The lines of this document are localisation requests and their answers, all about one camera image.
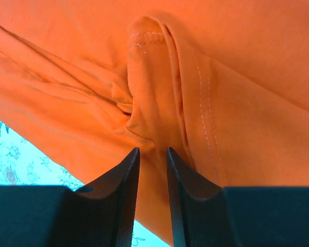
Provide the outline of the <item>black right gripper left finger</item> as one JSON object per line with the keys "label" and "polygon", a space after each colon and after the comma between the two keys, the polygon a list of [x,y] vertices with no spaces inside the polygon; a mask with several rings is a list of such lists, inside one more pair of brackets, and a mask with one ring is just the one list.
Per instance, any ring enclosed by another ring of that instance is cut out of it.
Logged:
{"label": "black right gripper left finger", "polygon": [[92,182],[0,186],[0,246],[131,246],[140,150]]}

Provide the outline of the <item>orange t shirt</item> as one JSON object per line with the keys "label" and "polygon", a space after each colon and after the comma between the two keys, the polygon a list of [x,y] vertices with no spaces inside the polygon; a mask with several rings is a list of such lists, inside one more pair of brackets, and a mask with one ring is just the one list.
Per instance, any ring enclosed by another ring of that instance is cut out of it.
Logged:
{"label": "orange t shirt", "polygon": [[173,243],[172,147],[218,186],[309,186],[309,1],[0,1],[0,120],[88,183],[141,151]]}

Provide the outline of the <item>floral patterned table mat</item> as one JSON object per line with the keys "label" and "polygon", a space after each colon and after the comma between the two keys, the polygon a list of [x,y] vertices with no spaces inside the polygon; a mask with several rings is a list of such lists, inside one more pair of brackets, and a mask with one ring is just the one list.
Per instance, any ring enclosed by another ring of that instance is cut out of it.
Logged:
{"label": "floral patterned table mat", "polygon": [[[83,186],[83,182],[0,120],[0,186],[27,185],[62,185],[75,191]],[[0,207],[0,219],[4,219],[5,213],[13,216],[17,211],[10,200],[3,206]],[[131,246],[169,245],[135,221]]]}

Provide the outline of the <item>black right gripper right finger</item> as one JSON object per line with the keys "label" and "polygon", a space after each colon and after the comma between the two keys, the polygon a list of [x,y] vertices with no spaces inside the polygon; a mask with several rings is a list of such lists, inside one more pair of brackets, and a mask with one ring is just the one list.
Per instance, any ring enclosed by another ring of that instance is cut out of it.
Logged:
{"label": "black right gripper right finger", "polygon": [[219,187],[167,150],[174,246],[309,246],[309,187]]}

